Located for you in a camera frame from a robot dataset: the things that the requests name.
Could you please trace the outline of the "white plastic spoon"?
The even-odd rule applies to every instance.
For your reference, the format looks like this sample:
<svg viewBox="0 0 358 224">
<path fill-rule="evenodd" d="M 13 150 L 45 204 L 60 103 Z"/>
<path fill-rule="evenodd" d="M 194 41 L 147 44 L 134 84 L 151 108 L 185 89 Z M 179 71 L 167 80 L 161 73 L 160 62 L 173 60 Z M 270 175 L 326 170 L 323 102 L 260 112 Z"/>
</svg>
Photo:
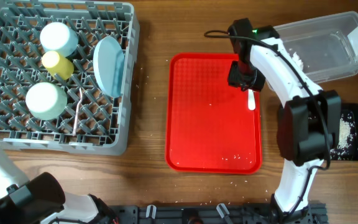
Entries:
<svg viewBox="0 0 358 224">
<path fill-rule="evenodd" d="M 256 109 L 255 95 L 252 90 L 248 90 L 248 109 L 251 111 Z"/>
</svg>

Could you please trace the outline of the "white napkin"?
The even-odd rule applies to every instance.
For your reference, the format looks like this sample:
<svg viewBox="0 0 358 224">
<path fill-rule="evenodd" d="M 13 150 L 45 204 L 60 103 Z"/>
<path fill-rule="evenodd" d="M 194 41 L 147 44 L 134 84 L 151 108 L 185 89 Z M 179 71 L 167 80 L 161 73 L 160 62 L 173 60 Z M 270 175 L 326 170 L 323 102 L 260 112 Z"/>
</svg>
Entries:
<svg viewBox="0 0 358 224">
<path fill-rule="evenodd" d="M 297 52 L 295 52 L 292 56 L 292 60 L 296 63 L 296 65 L 303 70 L 303 61 L 300 58 L 300 56 L 297 54 Z"/>
</svg>

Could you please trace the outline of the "light blue plate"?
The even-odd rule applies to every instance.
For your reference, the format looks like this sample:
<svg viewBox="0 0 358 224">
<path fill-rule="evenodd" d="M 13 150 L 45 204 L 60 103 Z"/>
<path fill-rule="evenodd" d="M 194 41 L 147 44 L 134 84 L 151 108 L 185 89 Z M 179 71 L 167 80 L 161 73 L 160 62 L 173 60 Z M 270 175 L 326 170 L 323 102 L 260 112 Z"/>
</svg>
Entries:
<svg viewBox="0 0 358 224">
<path fill-rule="evenodd" d="M 117 98 L 121 95 L 125 55 L 119 42 L 106 36 L 98 42 L 93 54 L 93 70 L 100 90 Z"/>
</svg>

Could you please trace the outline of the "white plastic fork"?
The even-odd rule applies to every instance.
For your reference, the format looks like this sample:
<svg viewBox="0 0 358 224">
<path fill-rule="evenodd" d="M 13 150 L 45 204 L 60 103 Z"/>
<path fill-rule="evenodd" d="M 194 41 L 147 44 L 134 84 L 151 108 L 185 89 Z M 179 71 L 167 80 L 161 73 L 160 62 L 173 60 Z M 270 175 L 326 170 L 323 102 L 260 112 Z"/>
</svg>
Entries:
<svg viewBox="0 0 358 224">
<path fill-rule="evenodd" d="M 74 124 L 73 124 L 72 136 L 76 136 L 76 134 L 77 134 L 80 107 L 81 107 L 81 104 L 82 104 L 82 101 L 83 101 L 83 90 L 82 90 L 82 88 L 80 88 L 79 94 L 80 94 L 80 99 L 79 99 L 79 101 L 77 102 L 77 105 L 76 105 L 75 120 L 74 120 Z"/>
</svg>

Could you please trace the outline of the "yellow plastic cup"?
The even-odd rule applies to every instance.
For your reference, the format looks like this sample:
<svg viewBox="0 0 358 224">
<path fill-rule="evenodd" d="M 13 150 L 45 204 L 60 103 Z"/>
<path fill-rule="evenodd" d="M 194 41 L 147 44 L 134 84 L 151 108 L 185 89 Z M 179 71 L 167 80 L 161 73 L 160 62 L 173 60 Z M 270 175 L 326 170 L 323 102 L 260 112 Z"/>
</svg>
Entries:
<svg viewBox="0 0 358 224">
<path fill-rule="evenodd" d="M 54 78 L 59 76 L 62 80 L 67 80 L 74 73 L 73 63 L 56 51 L 44 53 L 41 62 Z"/>
</svg>

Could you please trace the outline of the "light blue bowl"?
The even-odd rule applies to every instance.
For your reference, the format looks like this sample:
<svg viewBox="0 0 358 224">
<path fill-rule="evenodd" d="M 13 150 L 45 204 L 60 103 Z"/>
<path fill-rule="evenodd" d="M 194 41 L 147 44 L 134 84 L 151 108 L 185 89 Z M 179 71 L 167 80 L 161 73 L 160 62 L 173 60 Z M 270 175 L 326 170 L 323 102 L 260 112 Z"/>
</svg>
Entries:
<svg viewBox="0 0 358 224">
<path fill-rule="evenodd" d="M 41 30 L 40 43 L 45 52 L 56 51 L 64 57 L 69 57 L 76 50 L 78 36 L 64 23 L 52 22 Z"/>
</svg>

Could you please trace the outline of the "green bowl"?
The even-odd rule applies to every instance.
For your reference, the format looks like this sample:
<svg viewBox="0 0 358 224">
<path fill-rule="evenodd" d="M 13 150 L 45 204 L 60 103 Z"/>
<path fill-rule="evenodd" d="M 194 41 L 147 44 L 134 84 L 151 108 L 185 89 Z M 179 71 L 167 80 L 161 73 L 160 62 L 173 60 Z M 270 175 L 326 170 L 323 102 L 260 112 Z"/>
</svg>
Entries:
<svg viewBox="0 0 358 224">
<path fill-rule="evenodd" d="M 59 117 L 63 113 L 67 101 L 65 91 L 48 82 L 35 84 L 25 96 L 25 103 L 31 115 L 41 120 Z"/>
</svg>

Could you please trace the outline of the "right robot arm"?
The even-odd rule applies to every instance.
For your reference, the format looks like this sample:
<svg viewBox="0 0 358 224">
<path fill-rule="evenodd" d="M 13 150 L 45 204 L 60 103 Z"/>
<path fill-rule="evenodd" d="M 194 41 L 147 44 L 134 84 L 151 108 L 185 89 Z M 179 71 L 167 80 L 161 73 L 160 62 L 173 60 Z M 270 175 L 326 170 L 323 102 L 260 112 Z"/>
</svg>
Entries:
<svg viewBox="0 0 358 224">
<path fill-rule="evenodd" d="M 282 104 L 277 144 L 284 166 L 269 218 L 275 223 L 301 219 L 313 178 L 317 170 L 329 169 L 329 153 L 339 142 L 341 99 L 303 73 L 272 26 L 255 29 L 248 19 L 239 19 L 225 34 L 238 55 L 228 84 L 260 91 L 269 83 Z"/>
</svg>

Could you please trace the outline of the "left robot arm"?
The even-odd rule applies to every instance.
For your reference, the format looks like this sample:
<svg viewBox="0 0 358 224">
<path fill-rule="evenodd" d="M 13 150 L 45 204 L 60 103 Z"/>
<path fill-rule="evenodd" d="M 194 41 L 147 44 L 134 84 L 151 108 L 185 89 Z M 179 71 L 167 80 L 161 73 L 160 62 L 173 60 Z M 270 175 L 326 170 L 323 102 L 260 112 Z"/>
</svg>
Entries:
<svg viewBox="0 0 358 224">
<path fill-rule="evenodd" d="M 48 172 L 30 180 L 0 148 L 0 223 L 118 221 L 118 215 L 100 198 L 65 193 Z"/>
</svg>

